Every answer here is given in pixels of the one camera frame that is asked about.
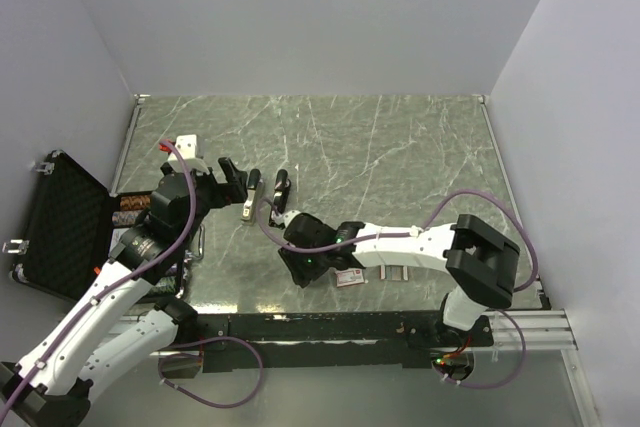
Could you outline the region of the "silver stapler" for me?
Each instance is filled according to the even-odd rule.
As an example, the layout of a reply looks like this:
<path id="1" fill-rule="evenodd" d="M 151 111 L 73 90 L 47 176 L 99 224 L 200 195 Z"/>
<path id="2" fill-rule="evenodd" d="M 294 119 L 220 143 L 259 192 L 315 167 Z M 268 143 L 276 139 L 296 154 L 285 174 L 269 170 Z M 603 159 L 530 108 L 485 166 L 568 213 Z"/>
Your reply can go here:
<path id="1" fill-rule="evenodd" d="M 246 182 L 247 198 L 243 204 L 241 220 L 246 224 L 253 224 L 257 210 L 257 202 L 264 191 L 264 180 L 261 171 L 253 168 Z"/>

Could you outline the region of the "black stapler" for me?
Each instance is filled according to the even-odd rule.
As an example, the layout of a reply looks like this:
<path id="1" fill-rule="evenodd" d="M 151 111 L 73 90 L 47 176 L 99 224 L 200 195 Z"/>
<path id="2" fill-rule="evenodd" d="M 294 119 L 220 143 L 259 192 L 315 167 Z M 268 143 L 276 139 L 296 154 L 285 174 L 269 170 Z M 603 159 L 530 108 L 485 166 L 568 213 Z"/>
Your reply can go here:
<path id="1" fill-rule="evenodd" d="M 280 169 L 276 174 L 271 211 L 281 214 L 286 211 L 286 206 L 291 190 L 291 179 L 286 169 Z"/>

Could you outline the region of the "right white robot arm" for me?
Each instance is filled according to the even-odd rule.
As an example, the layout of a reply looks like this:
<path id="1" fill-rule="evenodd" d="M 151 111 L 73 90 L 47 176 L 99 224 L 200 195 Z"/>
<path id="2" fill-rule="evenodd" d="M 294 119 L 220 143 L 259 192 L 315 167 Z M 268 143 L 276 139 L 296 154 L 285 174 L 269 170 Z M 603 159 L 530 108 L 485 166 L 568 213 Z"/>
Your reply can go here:
<path id="1" fill-rule="evenodd" d="M 351 221 L 334 229 L 299 211 L 281 216 L 285 245 L 279 255 L 302 288 L 327 270 L 411 267 L 448 274 L 455 282 L 436 321 L 438 337 L 457 345 L 487 310 L 512 305 L 519 246 L 480 218 L 430 228 L 388 227 Z"/>

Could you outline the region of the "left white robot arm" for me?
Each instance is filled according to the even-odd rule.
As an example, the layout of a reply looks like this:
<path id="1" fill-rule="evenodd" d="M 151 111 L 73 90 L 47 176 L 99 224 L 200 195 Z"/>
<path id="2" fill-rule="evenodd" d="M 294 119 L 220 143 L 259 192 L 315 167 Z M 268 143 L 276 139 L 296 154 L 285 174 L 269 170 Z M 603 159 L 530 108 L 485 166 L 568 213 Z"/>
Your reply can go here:
<path id="1" fill-rule="evenodd" d="M 78 303 L 31 352 L 2 363 L 3 416 L 14 412 L 30 426 L 77 426 L 105 390 L 152 352 L 195 341 L 198 314 L 173 296 L 112 340 L 106 336 L 183 256 L 210 210 L 246 200 L 246 172 L 227 157 L 218 163 L 223 184 L 202 159 L 169 157 L 149 211 L 120 237 Z"/>

